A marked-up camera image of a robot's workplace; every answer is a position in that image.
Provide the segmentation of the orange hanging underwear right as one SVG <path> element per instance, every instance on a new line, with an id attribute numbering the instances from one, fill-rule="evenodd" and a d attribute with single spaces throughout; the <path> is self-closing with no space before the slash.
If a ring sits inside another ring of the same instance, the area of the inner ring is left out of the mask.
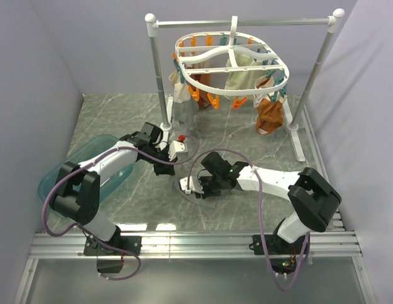
<path id="1" fill-rule="evenodd" d="M 279 101 L 273 103 L 263 99 L 257 107 L 256 132 L 260 135 L 267 135 L 280 128 L 284 124 L 282 108 L 283 104 Z"/>

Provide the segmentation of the grey beige hanging underwear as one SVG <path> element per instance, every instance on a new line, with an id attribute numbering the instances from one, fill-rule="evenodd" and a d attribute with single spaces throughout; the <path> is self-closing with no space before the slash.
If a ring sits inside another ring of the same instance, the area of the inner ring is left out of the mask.
<path id="1" fill-rule="evenodd" d="M 169 81 L 173 86 L 172 117 L 182 130 L 194 131 L 195 115 L 199 111 L 199 106 L 191 97 L 187 83 L 181 83 L 180 75 L 176 70 L 170 74 Z"/>

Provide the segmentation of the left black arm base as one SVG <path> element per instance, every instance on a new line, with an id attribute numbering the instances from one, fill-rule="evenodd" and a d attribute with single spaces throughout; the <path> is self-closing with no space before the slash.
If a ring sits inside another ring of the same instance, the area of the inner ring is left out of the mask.
<path id="1" fill-rule="evenodd" d="M 142 246 L 140 236 L 117 236 L 101 244 L 87 237 L 83 256 L 96 258 L 96 268 L 101 275 L 119 274 L 126 257 L 139 257 Z"/>

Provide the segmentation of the cream hanging underwear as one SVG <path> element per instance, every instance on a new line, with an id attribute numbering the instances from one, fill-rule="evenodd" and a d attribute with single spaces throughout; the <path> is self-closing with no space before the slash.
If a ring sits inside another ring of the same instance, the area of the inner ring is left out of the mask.
<path id="1" fill-rule="evenodd" d="M 235 60 L 239 67 L 260 66 L 261 61 L 255 61 L 253 58 L 244 54 L 236 54 Z M 247 72 L 230 72 L 225 83 L 225 90 L 245 90 L 254 89 L 257 85 L 272 86 L 273 77 L 266 77 L 267 71 L 250 70 Z"/>

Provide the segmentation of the white oval clip hanger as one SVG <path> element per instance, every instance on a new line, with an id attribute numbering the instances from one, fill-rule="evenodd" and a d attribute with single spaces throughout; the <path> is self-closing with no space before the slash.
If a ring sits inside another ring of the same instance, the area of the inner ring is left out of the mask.
<path id="1" fill-rule="evenodd" d="M 278 54 L 263 40 L 237 31 L 238 17 L 233 16 L 229 31 L 198 32 L 181 37 L 175 44 L 173 58 L 179 74 L 190 85 L 219 96 L 248 96 L 260 94 L 285 94 L 289 80 L 289 69 Z M 236 54 L 244 54 L 261 61 L 260 66 L 238 66 L 235 60 Z M 229 66 L 201 67 L 196 65 L 209 61 L 217 56 L 227 55 L 230 60 Z M 250 70 L 267 71 L 268 78 L 276 76 L 270 87 L 255 87 L 245 90 L 225 90 L 209 85 L 198 84 L 192 75 L 209 75 L 214 73 L 247 72 Z"/>

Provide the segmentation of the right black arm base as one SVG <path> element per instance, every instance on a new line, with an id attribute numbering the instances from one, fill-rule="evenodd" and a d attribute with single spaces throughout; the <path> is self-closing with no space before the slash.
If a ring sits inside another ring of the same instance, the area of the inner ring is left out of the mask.
<path id="1" fill-rule="evenodd" d="M 303 261 L 308 257 L 310 248 L 310 237 L 301 236 L 294 243 L 288 243 L 276 235 L 265 234 L 265 244 L 270 258 L 270 266 L 276 274 L 287 274 L 295 272 L 297 267 L 297 256 L 303 251 Z"/>

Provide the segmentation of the orange front clip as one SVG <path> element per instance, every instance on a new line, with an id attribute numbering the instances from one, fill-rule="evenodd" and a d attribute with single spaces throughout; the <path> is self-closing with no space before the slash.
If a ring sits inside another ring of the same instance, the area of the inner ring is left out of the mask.
<path id="1" fill-rule="evenodd" d="M 232 103 L 232 109 L 233 110 L 239 109 L 247 100 L 248 100 L 247 97 L 236 96 L 233 103 Z"/>

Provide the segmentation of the silver white drying rack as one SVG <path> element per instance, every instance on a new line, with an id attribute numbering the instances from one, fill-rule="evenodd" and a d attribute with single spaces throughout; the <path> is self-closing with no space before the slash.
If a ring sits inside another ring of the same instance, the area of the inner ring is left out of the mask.
<path id="1" fill-rule="evenodd" d="M 260 20 L 239 20 L 238 27 L 259 27 L 259 26 L 287 26 L 287 25 L 326 25 L 328 27 L 327 34 L 323 41 L 322 47 L 315 61 L 315 65 L 311 71 L 303 95 L 295 112 L 291 112 L 289 107 L 286 107 L 284 113 L 286 115 L 286 129 L 290 134 L 292 145 L 294 148 L 297 161 L 304 162 L 305 155 L 301 142 L 298 136 L 299 126 L 296 123 L 297 116 L 301 114 L 305 107 L 311 88 L 315 82 L 318 71 L 325 58 L 325 53 L 330 45 L 333 35 L 336 33 L 342 19 L 345 16 L 345 11 L 342 8 L 335 9 L 332 15 L 326 18 L 286 18 L 286 19 L 260 19 Z M 159 29 L 168 28 L 188 28 L 188 27 L 209 27 L 209 26 L 230 26 L 230 20 L 198 20 L 198 21 L 158 21 L 154 14 L 148 13 L 145 15 L 147 25 L 147 33 L 150 38 L 151 51 L 153 56 L 154 69 L 156 74 L 156 85 L 158 90 L 159 105 L 161 108 L 162 123 L 161 128 L 168 135 L 172 130 L 172 114 L 171 103 L 166 101 L 163 87 L 163 79 L 161 76 L 161 65 L 159 60 L 157 35 Z"/>

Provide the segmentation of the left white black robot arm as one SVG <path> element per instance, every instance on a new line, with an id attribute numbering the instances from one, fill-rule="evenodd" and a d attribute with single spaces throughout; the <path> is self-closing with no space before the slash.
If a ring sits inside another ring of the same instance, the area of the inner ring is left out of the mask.
<path id="1" fill-rule="evenodd" d="M 51 210 L 72 220 L 72 225 L 92 236 L 106 254 L 123 249 L 121 229 L 100 211 L 101 198 L 124 181 L 138 161 L 151 164 L 156 175 L 174 175 L 175 143 L 167 143 L 164 136 L 160 127 L 146 122 L 141 130 L 117 139 L 96 156 L 64 162 L 45 198 L 42 220 L 47 220 Z"/>

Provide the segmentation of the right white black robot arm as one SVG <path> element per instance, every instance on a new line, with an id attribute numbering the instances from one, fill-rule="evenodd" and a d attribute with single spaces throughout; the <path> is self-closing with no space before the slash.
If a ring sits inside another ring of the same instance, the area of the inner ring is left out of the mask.
<path id="1" fill-rule="evenodd" d="M 189 175 L 181 189 L 197 198 L 220 196 L 223 190 L 256 191 L 289 201 L 294 213 L 281 221 L 273 236 L 273 247 L 286 253 L 309 232 L 325 232 L 342 202 L 340 194 L 314 168 L 285 172 L 256 167 L 251 161 L 233 165 L 216 151 L 202 154 L 201 165 L 208 176 Z"/>

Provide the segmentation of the aluminium mounting rail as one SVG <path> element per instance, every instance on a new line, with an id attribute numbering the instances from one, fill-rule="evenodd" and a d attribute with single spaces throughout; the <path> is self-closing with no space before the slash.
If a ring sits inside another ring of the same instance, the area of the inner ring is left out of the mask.
<path id="1" fill-rule="evenodd" d="M 253 242 L 251 231 L 136 231 L 124 236 L 140 236 L 141 259 L 221 259 L 259 258 L 249 249 Z M 85 258 L 86 238 L 83 234 L 70 233 L 61 237 L 36 234 L 30 247 L 30 259 Z M 357 237 L 349 231 L 312 233 L 310 256 L 360 257 Z"/>

